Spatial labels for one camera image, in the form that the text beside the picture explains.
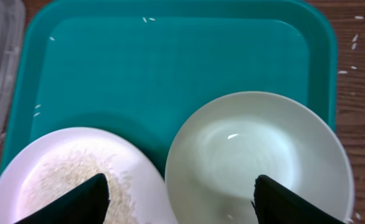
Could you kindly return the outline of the large white plate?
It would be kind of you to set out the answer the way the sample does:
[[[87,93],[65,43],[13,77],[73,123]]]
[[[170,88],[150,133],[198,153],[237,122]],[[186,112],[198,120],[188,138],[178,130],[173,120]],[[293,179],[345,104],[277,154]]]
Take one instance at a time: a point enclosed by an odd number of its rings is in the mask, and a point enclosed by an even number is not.
[[[0,175],[0,223],[15,223],[96,174],[107,178],[105,223],[175,223],[164,180],[132,143],[95,128],[67,128],[26,146]]]

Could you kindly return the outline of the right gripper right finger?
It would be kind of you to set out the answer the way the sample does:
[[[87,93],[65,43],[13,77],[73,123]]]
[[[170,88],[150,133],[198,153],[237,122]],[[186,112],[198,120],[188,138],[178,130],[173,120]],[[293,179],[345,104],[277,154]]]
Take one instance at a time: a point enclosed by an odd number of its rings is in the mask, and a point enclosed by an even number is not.
[[[344,224],[267,175],[255,179],[252,206],[259,224]]]

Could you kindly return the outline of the white bowl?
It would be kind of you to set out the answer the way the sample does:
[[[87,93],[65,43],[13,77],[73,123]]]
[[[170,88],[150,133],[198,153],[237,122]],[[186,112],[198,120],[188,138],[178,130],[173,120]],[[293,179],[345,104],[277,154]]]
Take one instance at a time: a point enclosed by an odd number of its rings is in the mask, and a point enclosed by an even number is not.
[[[256,223],[255,181],[266,175],[347,223],[354,180],[343,145],[312,110],[245,91],[204,105],[170,147],[165,181],[179,223]]]

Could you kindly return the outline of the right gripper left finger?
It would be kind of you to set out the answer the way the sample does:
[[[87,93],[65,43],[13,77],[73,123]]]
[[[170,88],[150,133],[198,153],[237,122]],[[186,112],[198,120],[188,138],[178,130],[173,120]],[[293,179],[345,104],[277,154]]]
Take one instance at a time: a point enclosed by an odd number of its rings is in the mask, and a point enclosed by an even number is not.
[[[99,173],[16,224],[103,224],[109,204],[107,178]]]

